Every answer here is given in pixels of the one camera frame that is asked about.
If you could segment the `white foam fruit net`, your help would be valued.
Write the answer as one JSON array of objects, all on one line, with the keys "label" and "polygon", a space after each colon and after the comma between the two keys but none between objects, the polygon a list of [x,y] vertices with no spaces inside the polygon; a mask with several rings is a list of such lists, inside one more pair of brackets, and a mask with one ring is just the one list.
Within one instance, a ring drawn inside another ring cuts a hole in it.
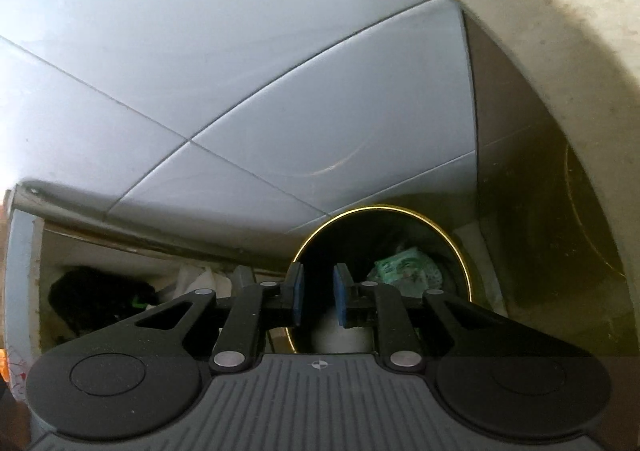
[{"label": "white foam fruit net", "polygon": [[335,310],[323,317],[311,341],[317,353],[371,353],[373,350],[370,327],[342,327]]}]

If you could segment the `black gold rim trash bin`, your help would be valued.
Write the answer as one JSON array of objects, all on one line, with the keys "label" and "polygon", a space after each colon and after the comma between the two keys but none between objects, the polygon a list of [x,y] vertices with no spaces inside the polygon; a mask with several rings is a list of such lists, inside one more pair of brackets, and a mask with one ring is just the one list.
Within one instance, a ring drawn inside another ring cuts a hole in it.
[{"label": "black gold rim trash bin", "polygon": [[472,272],[459,243],[426,216],[396,205],[375,204],[344,211],[314,229],[293,258],[303,266],[302,321],[288,330],[296,353],[319,346],[322,325],[336,320],[333,270],[344,263],[356,283],[396,287],[419,299],[441,289],[471,301]]}]

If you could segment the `green snack wrapper bag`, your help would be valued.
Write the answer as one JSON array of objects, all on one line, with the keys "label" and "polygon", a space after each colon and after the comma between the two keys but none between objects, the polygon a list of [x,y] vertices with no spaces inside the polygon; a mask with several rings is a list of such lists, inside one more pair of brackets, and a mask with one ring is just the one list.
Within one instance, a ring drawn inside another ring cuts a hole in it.
[{"label": "green snack wrapper bag", "polygon": [[444,275],[434,260],[416,247],[377,261],[368,280],[389,284],[402,296],[413,298],[420,298],[429,289],[442,289],[444,285]]}]

